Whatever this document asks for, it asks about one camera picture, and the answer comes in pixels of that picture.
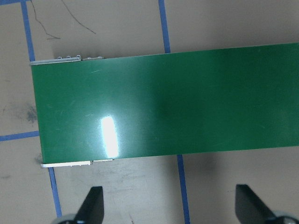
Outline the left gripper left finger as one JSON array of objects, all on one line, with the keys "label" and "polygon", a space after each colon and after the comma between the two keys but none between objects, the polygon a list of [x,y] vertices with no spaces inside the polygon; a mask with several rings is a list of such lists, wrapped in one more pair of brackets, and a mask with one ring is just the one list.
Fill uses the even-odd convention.
[{"label": "left gripper left finger", "polygon": [[103,219],[103,188],[101,186],[91,187],[73,222],[75,224],[101,224]]}]

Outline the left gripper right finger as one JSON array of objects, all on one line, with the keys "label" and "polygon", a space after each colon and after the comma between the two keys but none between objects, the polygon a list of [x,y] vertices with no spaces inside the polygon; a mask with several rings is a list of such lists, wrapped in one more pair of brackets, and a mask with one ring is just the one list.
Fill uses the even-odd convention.
[{"label": "left gripper right finger", "polygon": [[246,184],[235,187],[235,214],[241,224],[272,224],[277,216]]}]

